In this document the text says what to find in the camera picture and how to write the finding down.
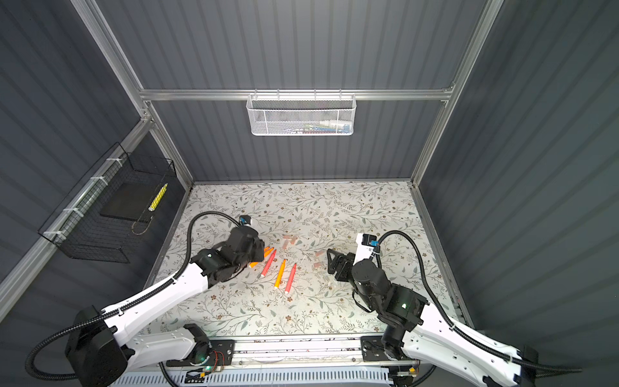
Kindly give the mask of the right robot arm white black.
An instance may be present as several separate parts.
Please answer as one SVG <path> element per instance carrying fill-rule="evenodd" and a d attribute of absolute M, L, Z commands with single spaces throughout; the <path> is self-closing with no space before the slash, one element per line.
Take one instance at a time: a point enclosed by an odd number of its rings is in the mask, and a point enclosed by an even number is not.
<path fill-rule="evenodd" d="M 492 340 L 441 315 L 426 297 L 391 282 L 369 258 L 327 251 L 327 271 L 352 287 L 363 311 L 386 324 L 381 344 L 393 361 L 427 362 L 477 386 L 533 386 L 536 372 L 520 363 L 535 352 Z"/>

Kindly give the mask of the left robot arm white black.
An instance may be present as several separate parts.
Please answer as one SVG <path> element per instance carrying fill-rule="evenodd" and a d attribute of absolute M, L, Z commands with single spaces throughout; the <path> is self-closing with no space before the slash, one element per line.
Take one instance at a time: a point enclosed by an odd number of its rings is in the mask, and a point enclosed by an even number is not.
<path fill-rule="evenodd" d="M 192 256 L 180 277 L 167 277 L 109 306 L 110 317 L 94 307 L 79 312 L 75 321 L 82 327 L 70 333 L 65 355 L 81 385 L 108 386 L 127 371 L 166 361 L 194 367 L 222 364 L 222 356 L 195 323 L 162 334 L 143 335 L 141 330 L 174 306 L 263 261 L 264 249 L 255 229 L 234 227 L 216 248 Z"/>

